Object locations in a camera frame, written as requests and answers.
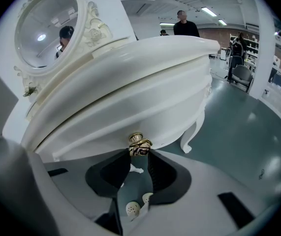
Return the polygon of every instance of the ceiling lamp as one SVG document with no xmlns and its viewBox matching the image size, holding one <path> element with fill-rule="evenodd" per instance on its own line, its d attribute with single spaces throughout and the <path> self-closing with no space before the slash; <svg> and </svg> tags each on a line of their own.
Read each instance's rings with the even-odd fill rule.
<svg viewBox="0 0 281 236">
<path fill-rule="evenodd" d="M 203 11 L 205 11 L 206 13 L 208 13 L 209 15 L 211 15 L 212 17 L 216 17 L 217 15 L 212 12 L 210 9 L 204 7 L 204 8 L 201 8 Z"/>
<path fill-rule="evenodd" d="M 173 23 L 160 23 L 160 26 L 174 26 Z"/>
<path fill-rule="evenodd" d="M 37 38 L 37 41 L 42 41 L 44 38 L 46 38 L 46 35 L 42 34 Z"/>
<path fill-rule="evenodd" d="M 227 24 L 223 21 L 223 20 L 218 20 L 219 21 L 219 23 L 221 23 L 223 26 L 226 26 Z"/>
</svg>

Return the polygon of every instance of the brick wall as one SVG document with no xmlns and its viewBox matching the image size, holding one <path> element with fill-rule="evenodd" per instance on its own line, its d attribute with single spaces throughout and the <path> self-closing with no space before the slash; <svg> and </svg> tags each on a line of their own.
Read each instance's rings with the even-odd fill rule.
<svg viewBox="0 0 281 236">
<path fill-rule="evenodd" d="M 237 36 L 238 33 L 242 30 L 228 29 L 228 28 L 226 29 L 208 28 L 208 29 L 198 29 L 198 31 L 200 37 L 216 40 L 218 41 L 221 47 L 227 48 L 230 41 L 230 34 L 233 36 Z M 244 38 L 253 39 L 252 36 L 255 35 L 255 38 L 257 38 L 257 40 L 259 41 L 258 34 L 248 31 L 242 31 L 242 32 L 244 34 Z M 279 49 L 278 47 L 275 48 L 275 55 L 281 60 L 281 49 Z"/>
</svg>

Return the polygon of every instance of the person wearing cap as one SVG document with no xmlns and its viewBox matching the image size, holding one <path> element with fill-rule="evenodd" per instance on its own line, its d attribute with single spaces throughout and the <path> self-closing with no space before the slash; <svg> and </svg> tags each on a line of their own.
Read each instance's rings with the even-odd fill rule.
<svg viewBox="0 0 281 236">
<path fill-rule="evenodd" d="M 164 29 L 160 31 L 160 36 L 168 36 L 169 34 L 166 33 Z"/>
<path fill-rule="evenodd" d="M 199 37 L 199 32 L 196 24 L 191 21 L 187 21 L 187 14 L 185 11 L 178 11 L 178 19 L 180 19 L 180 21 L 177 22 L 173 27 L 174 35 L 187 35 Z"/>
<path fill-rule="evenodd" d="M 73 32 L 74 32 L 74 28 L 72 26 L 64 26 L 63 28 L 61 28 L 60 44 L 62 47 L 58 50 L 58 52 L 56 52 L 55 59 L 57 59 L 62 54 L 62 52 L 65 50 L 66 46 L 70 42 Z"/>
</svg>

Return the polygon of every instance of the floor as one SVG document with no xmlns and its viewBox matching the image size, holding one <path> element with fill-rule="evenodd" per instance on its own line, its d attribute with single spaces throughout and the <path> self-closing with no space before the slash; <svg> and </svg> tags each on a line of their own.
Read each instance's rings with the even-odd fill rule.
<svg viewBox="0 0 281 236">
<path fill-rule="evenodd" d="M 192 151 L 185 154 L 179 140 L 160 150 L 215 166 L 273 204 L 281 198 L 281 120 L 265 104 L 224 80 L 224 63 L 211 60 L 212 93 L 203 126 L 189 143 Z M 147 158 L 132 161 L 145 172 L 129 173 L 120 189 L 121 216 L 126 215 L 128 202 L 142 206 L 142 195 L 152 192 Z"/>
</svg>

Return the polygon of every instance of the man in black shirt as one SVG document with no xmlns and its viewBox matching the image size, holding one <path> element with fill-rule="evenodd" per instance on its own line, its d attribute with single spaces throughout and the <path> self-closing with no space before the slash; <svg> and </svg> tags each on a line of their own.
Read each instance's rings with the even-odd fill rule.
<svg viewBox="0 0 281 236">
<path fill-rule="evenodd" d="M 199 37 L 199 32 L 196 24 L 191 21 L 187 21 L 186 18 L 186 12 L 183 10 L 179 10 L 178 19 L 180 19 L 180 21 L 177 22 L 173 27 L 174 35 L 187 35 Z"/>
</svg>

